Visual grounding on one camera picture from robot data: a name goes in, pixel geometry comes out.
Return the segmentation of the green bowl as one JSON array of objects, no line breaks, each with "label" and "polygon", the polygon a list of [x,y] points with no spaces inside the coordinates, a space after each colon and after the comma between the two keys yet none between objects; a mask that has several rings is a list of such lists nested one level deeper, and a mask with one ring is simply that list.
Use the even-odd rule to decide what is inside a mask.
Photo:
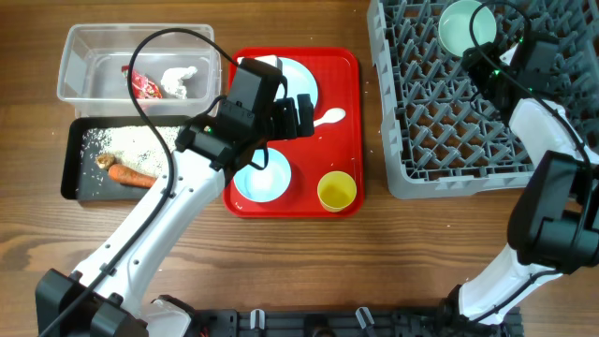
[{"label": "green bowl", "polygon": [[460,0],[448,6],[441,14],[438,35],[444,49],[461,58],[463,53],[474,46],[470,36],[470,20],[477,8],[473,22],[473,32],[479,45],[493,42],[497,36],[497,23],[488,7],[482,7],[475,0]]}]

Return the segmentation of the small light blue bowl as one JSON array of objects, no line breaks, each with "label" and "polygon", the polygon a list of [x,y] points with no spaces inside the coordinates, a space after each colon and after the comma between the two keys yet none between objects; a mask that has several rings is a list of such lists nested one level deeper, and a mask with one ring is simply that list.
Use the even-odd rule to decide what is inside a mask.
[{"label": "small light blue bowl", "polygon": [[268,149],[269,160],[262,170],[250,165],[238,171],[233,182],[241,195],[253,202],[271,202],[281,197],[290,185],[292,170],[283,154]]}]

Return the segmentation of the white tissue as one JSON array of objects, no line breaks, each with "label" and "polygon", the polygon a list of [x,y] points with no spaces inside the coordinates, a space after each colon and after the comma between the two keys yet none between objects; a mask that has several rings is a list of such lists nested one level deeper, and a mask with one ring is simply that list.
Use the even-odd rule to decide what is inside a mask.
[{"label": "white tissue", "polygon": [[161,78],[160,84],[164,91],[178,99],[187,98],[187,88],[184,81],[190,80],[197,73],[195,66],[168,68]]}]

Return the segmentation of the red snack wrapper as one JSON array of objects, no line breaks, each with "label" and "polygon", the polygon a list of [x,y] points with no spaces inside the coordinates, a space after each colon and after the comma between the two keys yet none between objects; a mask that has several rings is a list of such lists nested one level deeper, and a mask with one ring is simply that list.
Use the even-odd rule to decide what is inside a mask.
[{"label": "red snack wrapper", "polygon": [[132,74],[132,87],[137,99],[161,99],[163,97],[159,87],[137,70],[134,70]]}]

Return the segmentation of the white rice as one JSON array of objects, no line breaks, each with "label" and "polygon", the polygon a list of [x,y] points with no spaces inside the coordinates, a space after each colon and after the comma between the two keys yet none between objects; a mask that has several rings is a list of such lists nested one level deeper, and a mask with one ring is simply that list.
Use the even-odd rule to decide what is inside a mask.
[{"label": "white rice", "polygon": [[174,149],[176,126],[158,126],[157,139],[147,126],[91,128],[81,138],[80,178],[76,194],[81,199],[138,198],[149,188],[139,188],[113,181],[107,170],[100,169],[95,158],[113,154],[114,164],[127,166],[139,173],[155,177],[168,171],[166,151]]}]

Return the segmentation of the orange carrot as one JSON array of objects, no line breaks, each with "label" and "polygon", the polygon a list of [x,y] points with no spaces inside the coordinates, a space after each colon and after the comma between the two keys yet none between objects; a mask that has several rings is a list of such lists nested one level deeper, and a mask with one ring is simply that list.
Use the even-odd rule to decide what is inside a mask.
[{"label": "orange carrot", "polygon": [[113,164],[108,170],[109,177],[116,183],[135,186],[139,188],[151,188],[156,178],[139,173],[127,166]]}]

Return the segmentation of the brown mushroom piece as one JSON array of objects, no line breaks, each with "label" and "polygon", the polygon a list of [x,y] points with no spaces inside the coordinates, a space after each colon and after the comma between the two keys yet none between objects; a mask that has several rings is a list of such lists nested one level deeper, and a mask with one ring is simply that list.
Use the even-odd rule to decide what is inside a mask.
[{"label": "brown mushroom piece", "polygon": [[95,158],[95,163],[100,169],[109,170],[115,163],[116,158],[113,154],[100,154]]}]

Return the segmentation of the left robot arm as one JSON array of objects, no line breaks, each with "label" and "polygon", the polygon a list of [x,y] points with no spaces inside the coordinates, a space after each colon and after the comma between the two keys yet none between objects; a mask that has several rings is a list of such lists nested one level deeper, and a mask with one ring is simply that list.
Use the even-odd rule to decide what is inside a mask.
[{"label": "left robot arm", "polygon": [[[170,296],[141,301],[160,264],[197,215],[234,175],[266,169],[271,140],[310,137],[314,106],[286,91],[283,61],[243,57],[216,115],[202,112],[182,127],[167,171],[116,231],[70,275],[49,270],[36,288],[42,336],[194,336],[196,310]],[[255,152],[264,153],[255,162]]]}]

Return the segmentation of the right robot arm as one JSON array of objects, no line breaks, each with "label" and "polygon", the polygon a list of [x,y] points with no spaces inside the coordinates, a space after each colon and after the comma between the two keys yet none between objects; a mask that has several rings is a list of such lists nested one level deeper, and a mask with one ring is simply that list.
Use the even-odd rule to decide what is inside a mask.
[{"label": "right robot arm", "polygon": [[598,264],[598,154],[556,92],[558,39],[525,29],[506,51],[476,34],[469,42],[468,75],[523,143],[534,171],[510,215],[506,246],[440,303],[442,336],[505,332],[507,315],[535,290]]}]

